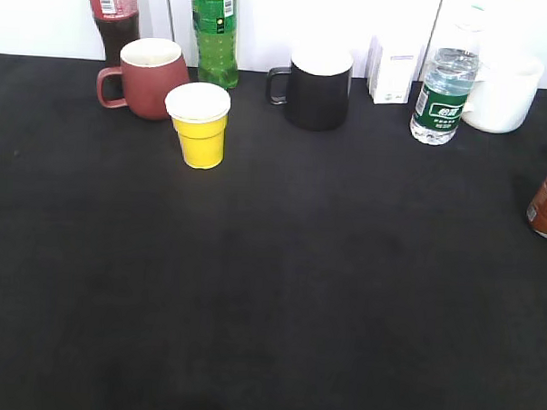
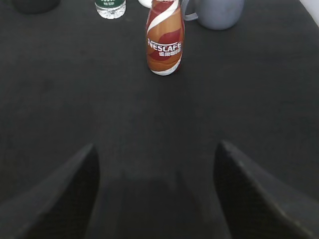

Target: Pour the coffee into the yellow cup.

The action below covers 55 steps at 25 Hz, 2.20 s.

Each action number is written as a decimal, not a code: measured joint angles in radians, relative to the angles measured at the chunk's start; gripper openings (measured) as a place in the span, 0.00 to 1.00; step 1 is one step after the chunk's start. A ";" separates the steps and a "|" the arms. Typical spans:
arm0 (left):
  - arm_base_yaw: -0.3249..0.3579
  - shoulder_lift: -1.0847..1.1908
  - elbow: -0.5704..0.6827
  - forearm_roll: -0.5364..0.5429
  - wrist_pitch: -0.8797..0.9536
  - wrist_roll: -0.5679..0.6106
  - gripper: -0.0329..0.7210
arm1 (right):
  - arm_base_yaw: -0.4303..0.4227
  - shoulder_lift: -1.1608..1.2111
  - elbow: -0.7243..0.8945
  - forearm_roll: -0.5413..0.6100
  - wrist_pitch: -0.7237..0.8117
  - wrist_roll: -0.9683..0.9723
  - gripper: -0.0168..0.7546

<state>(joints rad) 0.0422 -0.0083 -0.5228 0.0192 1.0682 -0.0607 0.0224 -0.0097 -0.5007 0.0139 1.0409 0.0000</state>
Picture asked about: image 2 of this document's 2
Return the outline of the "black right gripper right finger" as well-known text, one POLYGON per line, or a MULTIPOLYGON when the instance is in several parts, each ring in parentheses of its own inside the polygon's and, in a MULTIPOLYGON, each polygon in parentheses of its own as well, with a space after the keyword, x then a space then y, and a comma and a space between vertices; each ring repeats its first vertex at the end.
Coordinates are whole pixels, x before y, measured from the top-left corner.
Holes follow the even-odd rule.
POLYGON ((319 203, 227 141, 215 151, 214 185, 234 239, 319 237, 319 203))

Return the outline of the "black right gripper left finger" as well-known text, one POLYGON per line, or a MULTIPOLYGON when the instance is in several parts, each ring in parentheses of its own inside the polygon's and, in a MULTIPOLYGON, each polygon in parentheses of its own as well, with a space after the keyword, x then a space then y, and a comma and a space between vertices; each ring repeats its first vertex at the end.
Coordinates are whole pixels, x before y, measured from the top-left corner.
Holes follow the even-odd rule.
POLYGON ((93 144, 30 190, 0 206, 2 239, 83 239, 100 183, 93 144))

